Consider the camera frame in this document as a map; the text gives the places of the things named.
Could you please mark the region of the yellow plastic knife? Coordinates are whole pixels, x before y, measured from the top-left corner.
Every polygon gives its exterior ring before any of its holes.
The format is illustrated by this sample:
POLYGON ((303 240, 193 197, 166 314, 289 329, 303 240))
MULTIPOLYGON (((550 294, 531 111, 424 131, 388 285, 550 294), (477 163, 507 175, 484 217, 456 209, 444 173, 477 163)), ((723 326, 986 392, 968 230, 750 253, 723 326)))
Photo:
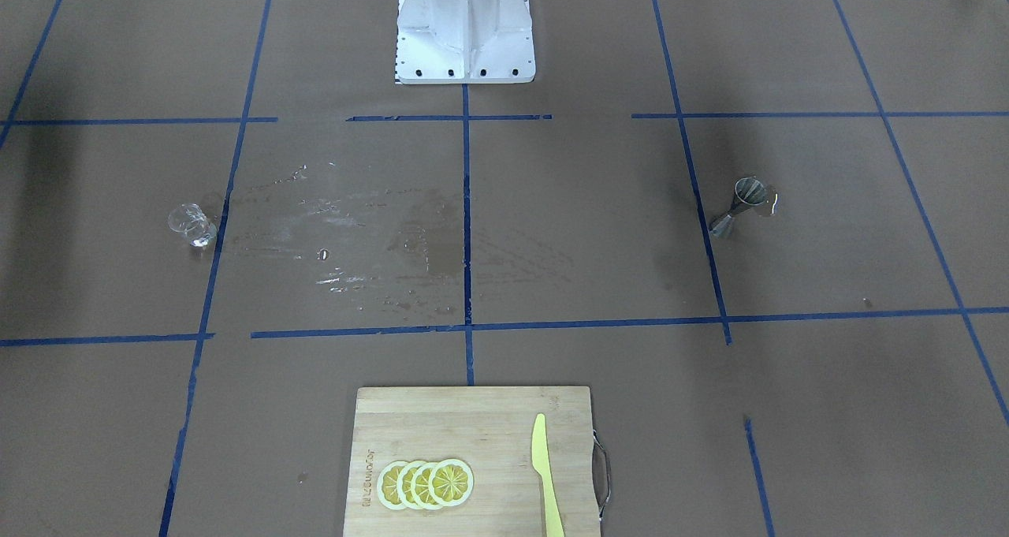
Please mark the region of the yellow plastic knife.
POLYGON ((545 523, 545 536, 565 536, 563 521, 556 498, 555 487, 550 463, 547 426, 544 412, 538 412, 534 418, 531 438, 532 466, 540 476, 542 504, 545 523))

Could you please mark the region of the steel double jigger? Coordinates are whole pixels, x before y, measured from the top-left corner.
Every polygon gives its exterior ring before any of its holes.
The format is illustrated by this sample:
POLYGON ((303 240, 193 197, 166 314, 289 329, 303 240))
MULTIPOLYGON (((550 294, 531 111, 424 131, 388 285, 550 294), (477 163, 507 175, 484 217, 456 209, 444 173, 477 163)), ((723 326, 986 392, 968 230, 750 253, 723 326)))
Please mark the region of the steel double jigger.
POLYGON ((722 211, 711 220, 709 235, 715 238, 725 238, 731 235, 735 218, 753 209, 763 210, 768 216, 777 211, 779 193, 772 185, 765 184, 756 177, 743 177, 734 184, 734 193, 728 209, 722 211))

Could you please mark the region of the wooden cutting board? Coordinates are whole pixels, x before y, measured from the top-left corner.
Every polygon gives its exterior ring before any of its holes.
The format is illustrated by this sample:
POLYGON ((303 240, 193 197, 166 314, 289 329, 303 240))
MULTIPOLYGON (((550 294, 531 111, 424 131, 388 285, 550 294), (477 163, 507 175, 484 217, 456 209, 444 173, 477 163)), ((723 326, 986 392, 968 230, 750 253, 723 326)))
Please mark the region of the wooden cutting board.
POLYGON ((349 458, 345 536, 545 536, 534 471, 534 418, 544 412, 566 536, 598 536, 594 422, 586 386, 361 387, 349 458), (458 507, 393 511, 378 500, 393 461, 457 458, 475 475, 458 507))

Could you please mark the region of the clear glass cup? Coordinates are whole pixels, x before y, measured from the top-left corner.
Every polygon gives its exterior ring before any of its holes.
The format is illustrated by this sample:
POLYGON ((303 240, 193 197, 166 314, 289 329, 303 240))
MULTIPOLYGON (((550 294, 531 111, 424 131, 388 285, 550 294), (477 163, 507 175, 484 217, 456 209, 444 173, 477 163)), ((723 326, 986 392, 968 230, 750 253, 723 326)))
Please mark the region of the clear glass cup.
POLYGON ((167 215, 167 227, 194 248, 206 248, 217 237, 218 229, 195 203, 183 203, 167 215))

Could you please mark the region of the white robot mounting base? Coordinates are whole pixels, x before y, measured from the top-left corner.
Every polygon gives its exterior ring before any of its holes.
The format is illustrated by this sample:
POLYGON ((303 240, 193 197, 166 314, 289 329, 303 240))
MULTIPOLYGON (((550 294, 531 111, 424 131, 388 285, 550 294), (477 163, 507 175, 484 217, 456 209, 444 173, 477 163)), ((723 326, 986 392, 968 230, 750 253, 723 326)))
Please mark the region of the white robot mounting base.
POLYGON ((397 0, 397 84, 527 84, 530 0, 397 0))

